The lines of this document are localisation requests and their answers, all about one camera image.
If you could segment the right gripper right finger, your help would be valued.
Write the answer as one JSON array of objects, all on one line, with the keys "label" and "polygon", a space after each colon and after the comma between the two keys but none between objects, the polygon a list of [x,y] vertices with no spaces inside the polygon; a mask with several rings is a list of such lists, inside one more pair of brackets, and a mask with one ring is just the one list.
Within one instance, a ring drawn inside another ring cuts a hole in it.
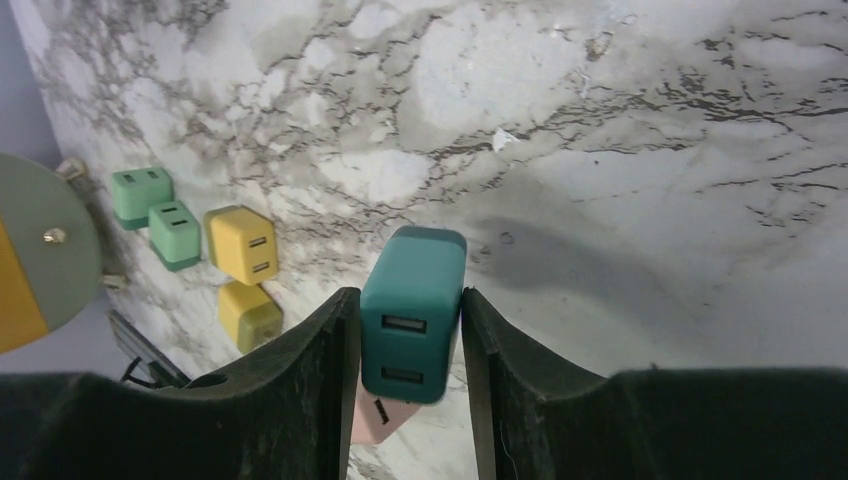
[{"label": "right gripper right finger", "polygon": [[843,479],[847,373],[628,370],[602,377],[476,289],[461,336],[482,479]]}]

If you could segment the teal charger plug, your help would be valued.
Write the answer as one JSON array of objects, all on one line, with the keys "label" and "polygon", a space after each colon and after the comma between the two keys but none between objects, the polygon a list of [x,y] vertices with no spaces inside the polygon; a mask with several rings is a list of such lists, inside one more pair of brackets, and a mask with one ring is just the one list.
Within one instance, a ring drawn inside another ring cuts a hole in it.
[{"label": "teal charger plug", "polygon": [[467,242],[454,230],[398,228],[360,296],[361,379],[373,395],[439,402],[459,323]]}]

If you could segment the yellow usb charger plug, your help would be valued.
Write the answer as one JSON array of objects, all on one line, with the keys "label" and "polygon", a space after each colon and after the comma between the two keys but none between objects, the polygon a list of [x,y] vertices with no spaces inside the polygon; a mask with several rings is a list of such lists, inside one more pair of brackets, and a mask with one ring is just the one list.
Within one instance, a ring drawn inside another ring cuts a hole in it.
[{"label": "yellow usb charger plug", "polygon": [[234,280],[218,290],[218,321],[242,354],[278,336],[283,317],[282,309],[259,284]]}]

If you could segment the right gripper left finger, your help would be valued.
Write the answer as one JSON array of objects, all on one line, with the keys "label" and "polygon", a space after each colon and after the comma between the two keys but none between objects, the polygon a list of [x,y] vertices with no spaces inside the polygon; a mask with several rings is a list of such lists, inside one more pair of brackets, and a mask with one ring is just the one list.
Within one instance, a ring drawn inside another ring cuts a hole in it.
[{"label": "right gripper left finger", "polygon": [[1,379],[5,479],[343,479],[360,292],[182,388],[93,373]]}]

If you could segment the green charger plug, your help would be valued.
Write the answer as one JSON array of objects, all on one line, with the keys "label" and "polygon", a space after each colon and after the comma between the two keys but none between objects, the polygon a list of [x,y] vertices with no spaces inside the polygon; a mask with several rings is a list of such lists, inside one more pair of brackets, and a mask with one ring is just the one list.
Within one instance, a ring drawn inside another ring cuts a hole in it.
[{"label": "green charger plug", "polygon": [[128,231],[147,227],[150,208],[174,199],[172,178],[162,167],[115,172],[110,192],[113,216]]},{"label": "green charger plug", "polygon": [[200,224],[181,201],[152,206],[148,228],[150,246],[168,271],[183,270],[200,261]]}]

